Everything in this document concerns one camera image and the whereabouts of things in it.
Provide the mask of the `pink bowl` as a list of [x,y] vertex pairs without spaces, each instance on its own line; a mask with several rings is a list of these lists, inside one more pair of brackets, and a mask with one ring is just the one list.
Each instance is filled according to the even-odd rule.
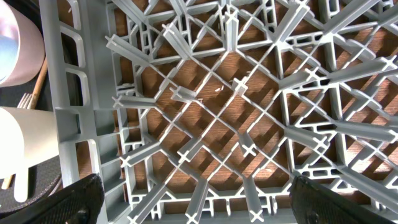
[[1,86],[27,83],[40,72],[44,58],[44,40],[39,28],[1,1]]

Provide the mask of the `wooden chopstick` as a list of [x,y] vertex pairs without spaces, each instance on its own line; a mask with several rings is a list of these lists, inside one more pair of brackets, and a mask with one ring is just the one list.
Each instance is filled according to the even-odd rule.
[[[34,86],[34,90],[31,93],[32,94],[32,101],[30,102],[29,108],[28,109],[35,109],[39,96],[40,96],[40,92],[41,89],[43,87],[44,84],[44,80],[45,77],[47,75],[47,70],[48,70],[48,61],[47,61],[47,57],[45,57],[44,62],[42,64],[42,68],[40,69],[40,72],[38,74],[35,86]],[[24,170],[24,174],[21,174],[20,176],[12,175],[9,177],[6,177],[1,185],[1,189],[2,190],[6,190],[11,186],[11,181],[15,180],[15,187],[17,187],[17,180],[21,181],[22,183],[20,184],[22,186],[22,188],[26,187],[26,189],[29,188],[29,170],[26,169]]]

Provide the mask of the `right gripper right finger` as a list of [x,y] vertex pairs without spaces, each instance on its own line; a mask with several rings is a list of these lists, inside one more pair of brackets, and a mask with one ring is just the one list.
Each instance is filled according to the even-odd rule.
[[289,197],[298,224],[393,224],[304,175],[294,178]]

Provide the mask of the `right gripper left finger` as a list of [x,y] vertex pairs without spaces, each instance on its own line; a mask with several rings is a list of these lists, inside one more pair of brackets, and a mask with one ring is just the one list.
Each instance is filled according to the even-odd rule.
[[63,190],[1,219],[4,224],[96,223],[104,203],[103,182],[90,174]]

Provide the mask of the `white cup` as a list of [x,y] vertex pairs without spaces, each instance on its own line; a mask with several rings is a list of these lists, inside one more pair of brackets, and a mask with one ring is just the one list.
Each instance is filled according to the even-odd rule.
[[[24,174],[24,170],[59,155],[55,116],[50,111],[1,107],[1,178]],[[28,189],[17,180],[14,198],[25,202]]]

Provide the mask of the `white plastic fork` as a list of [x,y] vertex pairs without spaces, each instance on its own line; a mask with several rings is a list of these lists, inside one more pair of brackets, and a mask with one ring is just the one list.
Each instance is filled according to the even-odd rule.
[[17,105],[17,108],[28,109],[31,101],[32,101],[32,94],[24,93],[20,102]]

